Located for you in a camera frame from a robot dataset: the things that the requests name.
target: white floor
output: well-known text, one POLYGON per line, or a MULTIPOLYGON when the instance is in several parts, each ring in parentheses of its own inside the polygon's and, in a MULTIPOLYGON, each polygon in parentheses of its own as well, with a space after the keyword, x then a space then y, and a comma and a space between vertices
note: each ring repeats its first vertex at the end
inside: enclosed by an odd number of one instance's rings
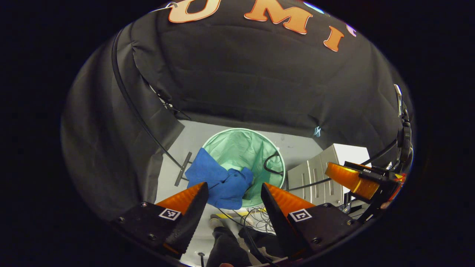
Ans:
MULTIPOLYGON (((193 161, 196 153, 202 147, 202 145, 214 134, 223 130, 229 129, 229 127, 203 124, 191 121, 181 121, 185 125, 183 132, 178 139, 173 143, 169 149, 170 154, 178 161, 184 162, 188 152, 191 152, 191 159, 193 161)), ((282 157, 284 158, 285 167, 287 170, 299 165, 300 163, 313 158, 319 154, 322 149, 311 138, 300 137, 281 133, 269 133, 260 132, 266 136, 269 140, 279 148, 282 157)), ((157 199, 159 202, 165 198, 168 198, 176 193, 179 193, 186 189, 188 182, 181 180, 178 187, 175 187, 175 180, 180 172, 180 168, 176 166, 168 156, 163 157, 163 164, 158 177, 158 189, 157 199)), ((233 211, 223 210, 225 213, 234 214, 233 211)), ((199 225, 196 228, 195 234, 188 246, 188 250, 181 257, 181 262, 189 266, 201 266, 199 252, 205 254, 205 264, 208 260, 209 253, 213 248, 214 238, 212 236, 212 230, 208 226, 208 221, 211 214, 221 213, 217 208, 206 204, 203 211, 203 215, 199 221, 199 225)), ((238 226, 236 223, 230 221, 230 219, 224 219, 224 223, 231 229, 231 231, 238 237, 238 226)))

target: black pants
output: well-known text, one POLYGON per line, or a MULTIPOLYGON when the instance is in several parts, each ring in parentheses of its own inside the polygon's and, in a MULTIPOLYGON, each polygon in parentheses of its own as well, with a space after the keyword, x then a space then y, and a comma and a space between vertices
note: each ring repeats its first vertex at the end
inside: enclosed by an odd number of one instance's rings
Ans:
POLYGON ((234 267, 251 266, 247 252, 239 246, 231 230, 226 227, 216 227, 213 236, 214 246, 206 267, 218 267, 221 263, 230 263, 234 267))

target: green bin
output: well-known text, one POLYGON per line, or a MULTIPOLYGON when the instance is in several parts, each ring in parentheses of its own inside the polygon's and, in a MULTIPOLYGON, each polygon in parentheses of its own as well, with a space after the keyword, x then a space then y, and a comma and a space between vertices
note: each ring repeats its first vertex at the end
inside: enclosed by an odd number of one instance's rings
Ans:
POLYGON ((219 132, 209 138, 203 148, 226 170, 241 171, 247 167, 254 174, 251 187, 242 198, 242 207, 262 204, 262 183, 282 187, 285 164, 277 147, 262 134, 244 128, 219 132))

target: cloth fold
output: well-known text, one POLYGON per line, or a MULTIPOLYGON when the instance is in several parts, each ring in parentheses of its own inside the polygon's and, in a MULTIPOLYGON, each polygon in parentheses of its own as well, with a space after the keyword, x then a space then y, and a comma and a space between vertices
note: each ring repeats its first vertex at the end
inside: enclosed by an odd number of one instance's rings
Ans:
POLYGON ((220 209, 238 210, 242 197, 252 185, 253 173, 244 167, 241 171, 226 170, 206 150, 200 148, 190 168, 185 172, 190 181, 187 188, 201 182, 208 183, 208 204, 220 209))

